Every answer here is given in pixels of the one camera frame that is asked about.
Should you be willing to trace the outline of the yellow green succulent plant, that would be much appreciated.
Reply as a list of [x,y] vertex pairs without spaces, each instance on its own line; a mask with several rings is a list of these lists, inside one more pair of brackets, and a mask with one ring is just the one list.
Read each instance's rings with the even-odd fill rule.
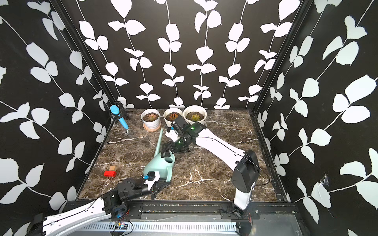
[[190,120],[191,120],[192,122],[198,122],[198,121],[202,120],[202,117],[201,117],[201,115],[199,115],[199,114],[193,114],[193,115],[190,117]]

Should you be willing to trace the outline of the red block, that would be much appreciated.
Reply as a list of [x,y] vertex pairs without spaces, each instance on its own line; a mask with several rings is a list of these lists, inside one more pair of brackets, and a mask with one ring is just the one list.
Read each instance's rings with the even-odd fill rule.
[[108,178],[114,178],[117,176],[117,172],[108,170],[104,172],[103,176]]

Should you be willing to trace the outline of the small circuit board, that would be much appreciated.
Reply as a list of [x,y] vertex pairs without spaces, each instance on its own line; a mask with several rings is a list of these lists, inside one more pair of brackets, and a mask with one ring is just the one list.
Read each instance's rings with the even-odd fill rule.
[[128,222],[115,222],[112,231],[126,231],[130,227],[130,224]]

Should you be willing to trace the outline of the orange red succulent plant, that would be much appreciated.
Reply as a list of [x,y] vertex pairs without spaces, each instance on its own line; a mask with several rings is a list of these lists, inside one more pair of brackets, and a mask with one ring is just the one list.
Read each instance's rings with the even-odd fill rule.
[[168,115],[166,115],[165,119],[169,122],[173,122],[175,121],[178,117],[180,117],[181,115],[179,113],[176,113],[176,112],[171,112],[169,113]]

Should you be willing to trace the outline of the pink succulent plant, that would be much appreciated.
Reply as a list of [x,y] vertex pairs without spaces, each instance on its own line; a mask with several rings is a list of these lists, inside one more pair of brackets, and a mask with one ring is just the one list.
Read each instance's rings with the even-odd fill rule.
[[156,121],[159,118],[159,115],[156,113],[148,113],[143,117],[143,120],[145,122],[153,122]]

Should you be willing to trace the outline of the middle white plant pot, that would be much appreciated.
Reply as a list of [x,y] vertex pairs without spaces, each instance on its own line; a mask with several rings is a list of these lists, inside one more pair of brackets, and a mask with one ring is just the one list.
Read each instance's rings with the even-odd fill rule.
[[182,117],[183,112],[178,108],[169,108],[163,113],[163,118],[167,126],[167,130],[170,130],[172,125],[171,123],[178,117]]

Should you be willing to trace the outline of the mint green watering can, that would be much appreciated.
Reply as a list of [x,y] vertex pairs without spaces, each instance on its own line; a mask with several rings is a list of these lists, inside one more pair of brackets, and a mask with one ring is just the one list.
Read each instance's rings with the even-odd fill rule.
[[159,171],[160,179],[170,182],[173,175],[173,166],[175,163],[175,156],[174,154],[170,157],[161,158],[161,147],[162,147],[162,136],[163,136],[164,129],[160,129],[159,138],[157,147],[155,150],[155,155],[152,160],[145,166],[143,171],[143,176],[147,175],[149,172]]

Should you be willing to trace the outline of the left white plant pot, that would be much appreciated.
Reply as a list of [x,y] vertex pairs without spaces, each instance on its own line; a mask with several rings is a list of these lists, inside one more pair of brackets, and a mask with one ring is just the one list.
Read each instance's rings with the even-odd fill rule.
[[156,109],[144,110],[141,114],[141,119],[147,130],[156,130],[161,125],[160,113]]

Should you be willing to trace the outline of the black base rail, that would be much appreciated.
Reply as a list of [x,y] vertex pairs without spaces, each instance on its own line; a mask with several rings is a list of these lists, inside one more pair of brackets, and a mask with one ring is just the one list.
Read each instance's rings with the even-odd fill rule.
[[286,202],[251,202],[244,213],[235,213],[229,201],[133,200],[121,205],[128,216],[124,219],[153,220],[173,216],[211,216],[222,220],[247,222],[269,216],[293,216],[301,220],[298,207]]

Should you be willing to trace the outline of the peach pot saucer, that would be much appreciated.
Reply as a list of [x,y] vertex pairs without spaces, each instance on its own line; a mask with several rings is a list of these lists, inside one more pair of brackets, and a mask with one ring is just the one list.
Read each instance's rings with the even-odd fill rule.
[[161,123],[159,123],[159,125],[157,127],[148,127],[146,124],[143,124],[143,128],[147,131],[147,132],[155,132],[157,130],[159,130],[161,127]]

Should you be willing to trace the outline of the right large white plant pot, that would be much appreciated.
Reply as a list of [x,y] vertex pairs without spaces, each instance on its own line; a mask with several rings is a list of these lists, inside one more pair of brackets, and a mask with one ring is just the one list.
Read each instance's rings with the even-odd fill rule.
[[192,105],[187,107],[184,112],[184,119],[189,124],[194,124],[199,122],[200,124],[206,126],[207,112],[206,110],[198,105]]

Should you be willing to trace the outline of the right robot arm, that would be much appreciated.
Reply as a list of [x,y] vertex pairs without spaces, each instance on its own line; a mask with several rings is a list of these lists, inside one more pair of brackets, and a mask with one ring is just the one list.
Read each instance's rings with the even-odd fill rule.
[[166,158],[175,153],[187,152],[192,143],[214,154],[233,171],[231,182],[236,190],[233,210],[229,212],[239,219],[244,218],[261,171],[256,153],[230,145],[199,122],[189,124],[182,118],[177,118],[171,123],[171,129],[176,133],[177,139],[164,143],[160,156]]

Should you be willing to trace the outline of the white perforated strip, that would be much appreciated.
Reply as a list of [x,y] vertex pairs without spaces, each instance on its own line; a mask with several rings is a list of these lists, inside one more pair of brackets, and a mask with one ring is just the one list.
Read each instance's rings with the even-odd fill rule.
[[[235,222],[128,222],[130,227],[126,231],[115,232],[153,232],[153,233],[235,233],[237,231]],[[112,231],[114,223],[98,222],[87,225],[78,232],[105,232]]]

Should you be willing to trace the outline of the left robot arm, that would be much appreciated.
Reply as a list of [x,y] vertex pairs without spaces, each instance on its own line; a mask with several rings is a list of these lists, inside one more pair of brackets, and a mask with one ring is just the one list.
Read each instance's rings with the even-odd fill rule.
[[132,200],[143,196],[156,196],[171,182],[158,176],[138,184],[133,178],[120,181],[116,188],[99,198],[75,209],[56,215],[38,214],[27,227],[27,236],[66,236],[92,223],[131,217],[135,207]]

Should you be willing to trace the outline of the small wooden block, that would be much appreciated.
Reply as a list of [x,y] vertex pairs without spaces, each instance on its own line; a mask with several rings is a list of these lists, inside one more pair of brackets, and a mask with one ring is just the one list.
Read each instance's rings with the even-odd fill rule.
[[117,171],[117,166],[115,166],[115,165],[110,166],[110,167],[109,167],[109,171],[114,171],[114,172],[116,172],[116,171]]

